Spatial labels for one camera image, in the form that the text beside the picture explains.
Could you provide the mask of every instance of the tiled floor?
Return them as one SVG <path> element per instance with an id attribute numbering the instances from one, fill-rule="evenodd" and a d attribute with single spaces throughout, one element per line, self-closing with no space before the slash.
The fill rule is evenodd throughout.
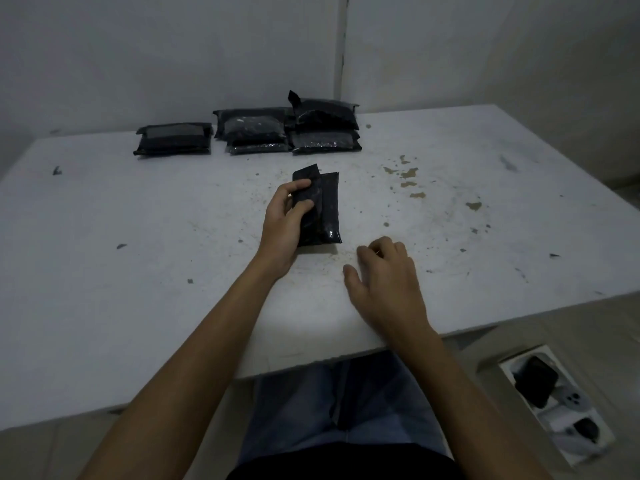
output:
<path id="1" fill-rule="evenodd" d="M 612 427 L 617 443 L 603 457 L 558 479 L 640 479 L 640 292 L 500 325 L 471 344 L 446 339 L 480 386 L 478 365 L 517 348 L 549 345 Z M 223 398 L 186 478 L 215 480 L 233 468 L 251 409 L 251 384 Z M 116 420 L 83 415 L 0 432 L 0 478 L 71 480 Z"/>

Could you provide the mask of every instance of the person's left arm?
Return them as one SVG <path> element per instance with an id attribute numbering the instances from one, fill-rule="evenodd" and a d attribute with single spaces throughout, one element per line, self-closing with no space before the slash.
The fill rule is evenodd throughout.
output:
<path id="1" fill-rule="evenodd" d="M 313 202 L 302 201 L 292 209 L 289 194 L 310 184 L 297 180 L 279 186 L 249 266 L 128 405 L 80 479 L 183 478 L 233 379 L 264 300 L 291 267 L 300 220 Z"/>

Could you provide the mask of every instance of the table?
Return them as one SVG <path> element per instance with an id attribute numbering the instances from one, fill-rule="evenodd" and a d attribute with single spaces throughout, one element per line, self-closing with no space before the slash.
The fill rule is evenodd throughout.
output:
<path id="1" fill-rule="evenodd" d="M 343 244 L 301 250 L 238 378 L 382 347 L 342 283 L 382 234 L 406 244 L 442 334 L 640 289 L 640 215 L 498 107 L 358 121 L 362 152 L 299 157 L 37 140 L 0 182 L 0 429 L 130 401 L 247 265 L 276 186 L 312 163 L 340 172 Z"/>

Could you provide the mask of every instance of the blue jeans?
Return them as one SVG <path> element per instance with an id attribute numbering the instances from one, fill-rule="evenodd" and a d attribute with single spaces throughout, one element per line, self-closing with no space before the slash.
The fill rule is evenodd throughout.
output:
<path id="1" fill-rule="evenodd" d="M 328 443 L 414 443 L 446 455 L 420 386 L 390 351 L 256 380 L 238 465 Z"/>

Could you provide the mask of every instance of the person's right arm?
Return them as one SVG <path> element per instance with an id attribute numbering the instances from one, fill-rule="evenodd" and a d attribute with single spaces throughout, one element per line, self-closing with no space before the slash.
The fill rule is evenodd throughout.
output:
<path id="1" fill-rule="evenodd" d="M 344 267 L 349 298 L 404 361 L 427 396 L 460 468 L 470 480 L 551 476 L 469 380 L 427 320 L 413 260 L 402 242 L 382 237 L 358 248 L 364 284 Z"/>

